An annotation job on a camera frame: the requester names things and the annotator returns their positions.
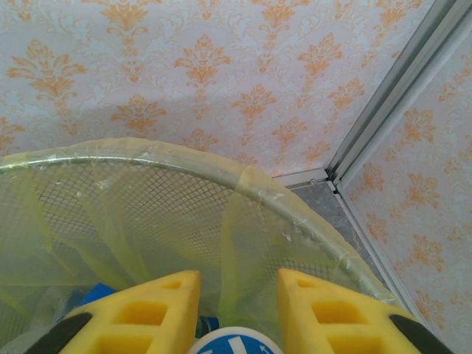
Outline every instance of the gray floor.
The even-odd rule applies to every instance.
[[[372,269],[372,272],[386,286],[377,266],[372,261],[369,252],[364,247],[346,213],[331,191],[327,182],[321,182],[313,186],[306,186],[292,190],[315,212],[331,223],[339,231],[344,239],[361,255],[364,261]]]

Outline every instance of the trash can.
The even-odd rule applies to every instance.
[[[278,341],[292,268],[396,298],[343,237],[254,167],[178,145],[104,139],[0,158],[0,347],[77,289],[201,272],[203,314]]]

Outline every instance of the black rubber tip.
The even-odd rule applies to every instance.
[[[91,313],[79,313],[57,323],[34,343],[25,354],[59,354],[91,319]]]
[[[421,354],[453,354],[421,323],[400,315],[391,315],[389,318]]]

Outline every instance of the yellow foam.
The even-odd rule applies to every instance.
[[[73,310],[92,319],[61,354],[185,354],[195,338],[200,273],[182,271]]]
[[[285,354],[418,354],[390,321],[412,315],[331,282],[280,269],[280,330]]]

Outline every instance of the wallpaper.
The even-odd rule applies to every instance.
[[[346,187],[418,310],[455,353],[472,347],[471,162],[472,33]]]
[[[0,0],[0,154],[138,136],[326,167],[433,0]]]

